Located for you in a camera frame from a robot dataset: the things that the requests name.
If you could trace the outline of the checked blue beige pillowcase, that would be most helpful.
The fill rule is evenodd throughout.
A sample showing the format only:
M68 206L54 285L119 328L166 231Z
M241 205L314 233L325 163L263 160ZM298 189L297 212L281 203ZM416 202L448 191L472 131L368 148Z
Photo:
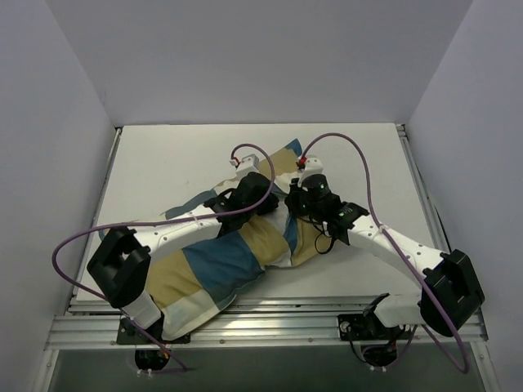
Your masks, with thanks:
M290 214L285 198L297 175L301 143L293 140L260 160L259 172L273 181L278 208L253 216L239 231L183 247L153 263L145 290L163 312L164 340L176 340L218 315L271 267L297 267L315 256L325 255L334 242L318 225ZM176 218L197 205L234 188L248 173L240 173L194 196L163 214Z

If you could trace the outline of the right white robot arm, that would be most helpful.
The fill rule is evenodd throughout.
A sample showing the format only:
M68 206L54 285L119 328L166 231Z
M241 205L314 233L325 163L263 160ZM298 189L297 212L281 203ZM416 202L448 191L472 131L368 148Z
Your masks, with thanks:
M466 253L428 247L376 223L367 209L334 194L322 174L293 178L285 203L295 217L319 225L330 238L376 256L420 287L418 294L378 296L362 318L370 336L422 324L452 337L485 301Z

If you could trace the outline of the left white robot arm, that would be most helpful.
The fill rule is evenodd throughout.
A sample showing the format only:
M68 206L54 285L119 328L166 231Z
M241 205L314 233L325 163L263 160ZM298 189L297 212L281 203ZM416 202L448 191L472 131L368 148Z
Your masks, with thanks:
M252 216L274 211L278 199L273 181L252 171L194 209L155 227L120 226L109 229L87 263L106 300L136 323L146 342L164 334L163 312L145 290L150 266L175 251L239 231Z

